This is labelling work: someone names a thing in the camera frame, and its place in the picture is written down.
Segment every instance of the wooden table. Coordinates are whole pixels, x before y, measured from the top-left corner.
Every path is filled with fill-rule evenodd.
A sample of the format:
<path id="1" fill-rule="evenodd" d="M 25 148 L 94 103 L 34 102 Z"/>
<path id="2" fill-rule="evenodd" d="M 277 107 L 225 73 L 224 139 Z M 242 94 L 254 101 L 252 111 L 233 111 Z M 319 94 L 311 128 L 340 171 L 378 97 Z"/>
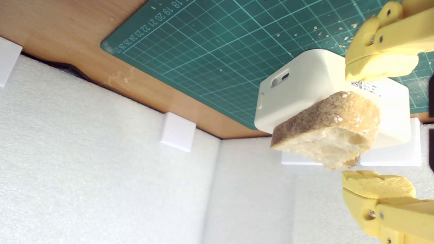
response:
<path id="1" fill-rule="evenodd" d="M 0 36 L 35 57 L 69 63 L 96 84 L 160 112 L 171 111 L 219 138 L 268 136 L 250 130 L 100 49 L 144 0 L 1 0 Z M 419 116 L 429 120 L 427 113 Z"/>

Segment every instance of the sticker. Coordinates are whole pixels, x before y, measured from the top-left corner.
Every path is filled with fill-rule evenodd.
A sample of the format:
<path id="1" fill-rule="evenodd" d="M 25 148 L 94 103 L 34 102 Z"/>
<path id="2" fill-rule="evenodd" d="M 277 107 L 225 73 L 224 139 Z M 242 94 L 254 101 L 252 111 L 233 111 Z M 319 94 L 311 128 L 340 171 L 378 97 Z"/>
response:
<path id="1" fill-rule="evenodd" d="M 381 91 L 378 85 L 378 82 L 361 82 L 361 81 L 353 81 L 351 82 L 352 86 L 355 86 L 361 90 L 370 92 L 376 96 L 381 97 Z"/>

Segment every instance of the metal bolt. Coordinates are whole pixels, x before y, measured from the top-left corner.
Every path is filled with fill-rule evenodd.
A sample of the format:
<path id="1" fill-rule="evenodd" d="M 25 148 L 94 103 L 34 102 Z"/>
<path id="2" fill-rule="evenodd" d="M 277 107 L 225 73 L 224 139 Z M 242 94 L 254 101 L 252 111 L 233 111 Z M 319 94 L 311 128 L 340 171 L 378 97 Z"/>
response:
<path id="1" fill-rule="evenodd" d="M 375 218 L 375 212 L 373 210 L 369 210 L 369 216 L 371 218 Z"/>

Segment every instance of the white platform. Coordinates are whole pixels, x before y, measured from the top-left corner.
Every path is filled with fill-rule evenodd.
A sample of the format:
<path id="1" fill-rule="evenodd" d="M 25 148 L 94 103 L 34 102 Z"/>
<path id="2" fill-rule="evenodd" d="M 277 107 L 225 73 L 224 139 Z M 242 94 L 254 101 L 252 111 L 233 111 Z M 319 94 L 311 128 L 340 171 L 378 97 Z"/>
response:
<path id="1" fill-rule="evenodd" d="M 388 148 L 371 149 L 360 157 L 363 166 L 420 166 L 421 156 L 421 122 L 411 118 L 411 139 L 402 145 Z"/>
<path id="2" fill-rule="evenodd" d="M 371 149 L 360 156 L 363 166 L 420 166 L 421 159 L 421 123 L 418 118 L 411 118 L 411 139 L 402 145 Z M 282 152 L 283 165 L 320 165 L 301 155 Z"/>
<path id="3" fill-rule="evenodd" d="M 22 49 L 22 46 L 0 37 L 0 87 L 6 85 Z"/>
<path id="4" fill-rule="evenodd" d="M 167 112 L 164 115 L 161 143 L 189 152 L 193 144 L 195 130 L 195 123 Z"/>

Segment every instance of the white foam wall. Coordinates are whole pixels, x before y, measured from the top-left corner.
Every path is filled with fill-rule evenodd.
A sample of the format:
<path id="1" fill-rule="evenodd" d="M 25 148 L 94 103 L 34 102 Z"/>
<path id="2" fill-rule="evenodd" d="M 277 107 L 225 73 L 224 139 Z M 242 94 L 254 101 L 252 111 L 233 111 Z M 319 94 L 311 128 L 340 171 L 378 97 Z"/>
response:
<path id="1" fill-rule="evenodd" d="M 21 56 L 0 89 L 0 242 L 196 244 L 220 140 Z"/>
<path id="2" fill-rule="evenodd" d="M 204 244 L 377 244 L 351 217 L 340 171 L 280 164 L 270 138 L 222 141 Z M 417 197 L 434 199 L 428 128 L 421 128 L 422 167 L 355 167 L 407 177 Z"/>

